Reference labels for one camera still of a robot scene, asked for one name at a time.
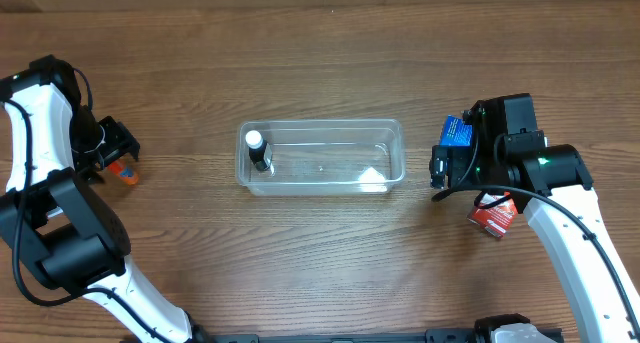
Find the orange tube white cap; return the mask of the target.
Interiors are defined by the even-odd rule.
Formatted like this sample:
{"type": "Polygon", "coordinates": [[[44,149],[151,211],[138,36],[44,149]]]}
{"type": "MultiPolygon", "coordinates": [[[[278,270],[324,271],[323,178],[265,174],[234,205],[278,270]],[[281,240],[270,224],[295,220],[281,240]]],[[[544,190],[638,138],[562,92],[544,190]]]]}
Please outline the orange tube white cap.
{"type": "Polygon", "coordinates": [[[122,160],[112,162],[107,169],[127,185],[135,185],[139,181],[138,173],[122,160]]]}

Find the blue medicine box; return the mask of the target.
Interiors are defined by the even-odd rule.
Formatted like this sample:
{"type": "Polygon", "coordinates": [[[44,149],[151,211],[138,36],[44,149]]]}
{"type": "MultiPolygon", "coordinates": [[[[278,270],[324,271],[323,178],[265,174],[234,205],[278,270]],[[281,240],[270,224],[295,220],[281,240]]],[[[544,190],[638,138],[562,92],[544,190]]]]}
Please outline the blue medicine box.
{"type": "Polygon", "coordinates": [[[473,128],[459,117],[449,115],[443,124],[439,144],[442,146],[468,147],[472,143],[473,128]]]}

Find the black bottle white cap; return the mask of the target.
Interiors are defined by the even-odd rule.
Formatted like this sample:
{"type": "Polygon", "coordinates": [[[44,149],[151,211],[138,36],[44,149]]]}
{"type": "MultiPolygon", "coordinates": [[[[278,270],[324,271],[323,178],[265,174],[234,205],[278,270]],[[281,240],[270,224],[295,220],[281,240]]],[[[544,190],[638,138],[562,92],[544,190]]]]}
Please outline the black bottle white cap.
{"type": "Polygon", "coordinates": [[[272,166],[272,149],[268,141],[257,130],[245,134],[249,158],[258,171],[267,171],[272,166]]]}

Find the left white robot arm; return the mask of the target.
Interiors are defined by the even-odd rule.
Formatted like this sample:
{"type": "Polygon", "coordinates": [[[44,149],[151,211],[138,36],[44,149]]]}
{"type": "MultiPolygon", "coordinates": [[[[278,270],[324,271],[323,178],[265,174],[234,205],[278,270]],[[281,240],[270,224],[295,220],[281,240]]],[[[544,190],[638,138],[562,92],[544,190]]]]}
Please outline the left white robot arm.
{"type": "Polygon", "coordinates": [[[140,342],[208,342],[134,263],[124,224],[92,189],[101,171],[140,145],[123,123],[96,119],[86,76],[48,55],[1,81],[12,169],[1,198],[1,237],[21,294],[42,307],[84,298],[140,342]]]}

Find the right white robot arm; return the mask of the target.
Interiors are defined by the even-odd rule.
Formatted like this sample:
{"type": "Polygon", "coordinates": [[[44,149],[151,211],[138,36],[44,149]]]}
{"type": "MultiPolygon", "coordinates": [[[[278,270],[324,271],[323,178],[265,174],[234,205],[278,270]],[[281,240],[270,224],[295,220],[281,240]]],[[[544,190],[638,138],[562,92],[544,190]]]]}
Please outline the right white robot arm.
{"type": "Polygon", "coordinates": [[[544,246],[585,342],[636,342],[639,294],[605,227],[578,150],[549,145],[528,93],[449,117],[429,162],[433,201],[477,196],[469,218],[502,237],[522,215],[544,246]]]}

